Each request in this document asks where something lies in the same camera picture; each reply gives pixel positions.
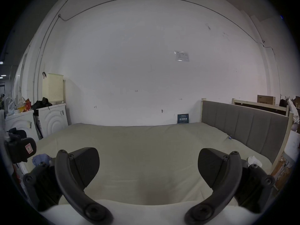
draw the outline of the beige mattress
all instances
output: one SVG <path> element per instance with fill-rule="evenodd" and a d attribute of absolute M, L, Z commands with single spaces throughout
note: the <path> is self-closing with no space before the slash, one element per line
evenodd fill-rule
<path fill-rule="evenodd" d="M 197 161 L 202 148 L 229 154 L 238 151 L 242 159 L 255 155 L 266 173 L 271 162 L 228 135 L 205 123 L 163 126 L 108 127 L 73 124 L 37 142 L 37 154 L 55 157 L 58 150 L 72 152 L 94 147 L 99 152 L 97 175 L 85 189 L 94 200 L 161 205 L 203 201 L 212 193 L 199 174 Z M 28 171 L 34 168 L 31 159 Z M 60 204 L 67 203 L 62 198 Z"/>

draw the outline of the gray upholstered headboard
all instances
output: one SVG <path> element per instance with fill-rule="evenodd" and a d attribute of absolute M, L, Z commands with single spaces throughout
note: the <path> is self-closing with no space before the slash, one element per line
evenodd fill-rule
<path fill-rule="evenodd" d="M 204 100 L 201 122 L 231 135 L 233 139 L 273 163 L 285 139 L 289 117 L 255 108 Z"/>

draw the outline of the blue sign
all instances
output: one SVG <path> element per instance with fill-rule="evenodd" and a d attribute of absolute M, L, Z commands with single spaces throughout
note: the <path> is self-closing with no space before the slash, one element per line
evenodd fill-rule
<path fill-rule="evenodd" d="M 188 123 L 188 114 L 178 114 L 177 123 Z"/>

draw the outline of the white washing machine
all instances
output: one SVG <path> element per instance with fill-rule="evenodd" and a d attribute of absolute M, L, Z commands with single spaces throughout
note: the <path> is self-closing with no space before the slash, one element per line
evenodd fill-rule
<path fill-rule="evenodd" d="M 27 137 L 33 138 L 36 142 L 39 140 L 35 122 L 33 120 L 33 110 L 7 116 L 5 119 L 5 131 L 10 130 L 11 128 L 24 130 Z"/>
<path fill-rule="evenodd" d="M 35 118 L 43 137 L 68 127 L 65 103 L 39 108 Z"/>

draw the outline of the laundry basket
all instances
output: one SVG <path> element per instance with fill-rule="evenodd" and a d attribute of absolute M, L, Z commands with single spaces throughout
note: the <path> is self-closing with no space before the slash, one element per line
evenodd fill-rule
<path fill-rule="evenodd" d="M 59 102 L 64 100 L 63 75 L 48 73 L 43 79 L 42 95 L 49 102 Z"/>

